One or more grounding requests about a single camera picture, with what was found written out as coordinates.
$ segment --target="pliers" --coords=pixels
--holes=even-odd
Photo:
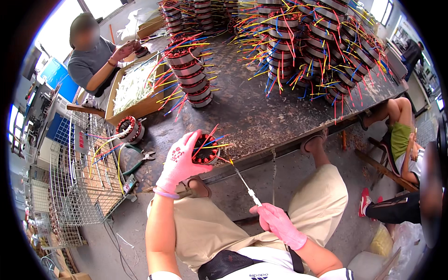
[[[140,167],[140,165],[142,165],[143,161],[145,161],[145,160],[155,160],[155,157],[152,157],[152,155],[155,154],[154,151],[150,151],[150,152],[145,153],[144,150],[140,150],[136,146],[133,146],[133,145],[130,145],[130,144],[126,144],[125,146],[127,148],[132,148],[132,149],[136,150],[140,154],[144,154],[144,157],[139,162],[137,162],[130,170],[128,170],[126,172],[123,172],[123,176],[132,174],[135,170],[137,170],[137,168]]]

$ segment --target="hand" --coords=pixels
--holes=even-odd
[[[201,134],[200,129],[189,132],[171,146],[164,170],[155,183],[157,187],[174,194],[180,181],[213,169],[211,165],[194,164],[191,161],[194,145]]]
[[[411,151],[414,148],[415,141],[417,140],[417,135],[414,132],[409,133],[408,150]]]
[[[306,243],[306,234],[298,231],[285,212],[270,203],[262,203],[262,207],[254,206],[249,212],[260,215],[261,227],[274,233],[281,241],[293,250],[299,250]]]
[[[418,147],[414,143],[414,147],[412,148],[412,152],[411,152],[411,160],[417,162],[417,159],[418,159]]]
[[[114,61],[120,61],[128,57],[134,51],[135,40],[128,40],[123,46],[119,47],[112,54],[111,59]]]

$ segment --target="black waist bag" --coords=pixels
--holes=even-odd
[[[256,263],[263,263],[251,259],[237,252],[224,250],[219,252],[209,262],[201,265],[198,271],[199,280],[216,280],[232,272],[249,267]]]

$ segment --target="workbench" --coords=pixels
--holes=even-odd
[[[299,148],[300,138],[329,128],[329,134],[335,133],[356,122],[353,118],[387,99],[395,98],[405,91],[402,84],[397,84],[386,77],[384,80],[378,67],[371,71],[372,81],[366,75],[366,86],[361,86],[362,104],[358,90],[352,90],[353,104],[346,98],[342,108],[337,104],[336,112],[326,100],[320,97],[310,101],[309,95],[304,95],[304,89],[284,85],[284,91],[279,94],[278,86],[274,86],[269,98],[266,98],[267,75],[260,75],[248,81],[258,70],[254,66],[246,67],[248,60],[240,60],[244,54],[237,53],[236,44],[222,43],[229,36],[222,35],[208,39],[213,47],[213,60],[207,62],[215,67],[210,71],[217,71],[217,78],[211,81],[220,91],[214,92],[213,101],[204,108],[193,108],[188,103],[182,108],[177,122],[174,119],[177,110],[164,116],[164,113],[177,100],[170,101],[164,109],[146,116],[142,122],[146,131],[142,141],[137,145],[146,151],[155,151],[156,160],[145,162],[134,175],[139,186],[133,193],[147,192],[155,186],[159,178],[167,153],[171,145],[187,132],[202,129],[209,133],[216,124],[218,129],[214,137],[229,134],[222,141],[233,143],[232,146],[221,149],[221,157],[232,158],[241,171],[272,159],[272,149],[276,157],[285,155]],[[149,41],[150,52],[163,50],[168,41],[157,38]],[[168,96],[174,87],[166,90]],[[123,149],[121,152],[120,168],[124,172],[131,169],[142,158],[133,149]],[[201,178],[208,184],[222,180],[234,174],[229,164],[219,160],[213,171],[201,174]]]

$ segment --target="dark jacket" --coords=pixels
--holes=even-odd
[[[406,62],[415,66],[417,61],[420,60],[420,64],[423,66],[423,54],[420,46],[413,40],[409,40],[408,49],[403,53],[403,57],[406,59]]]

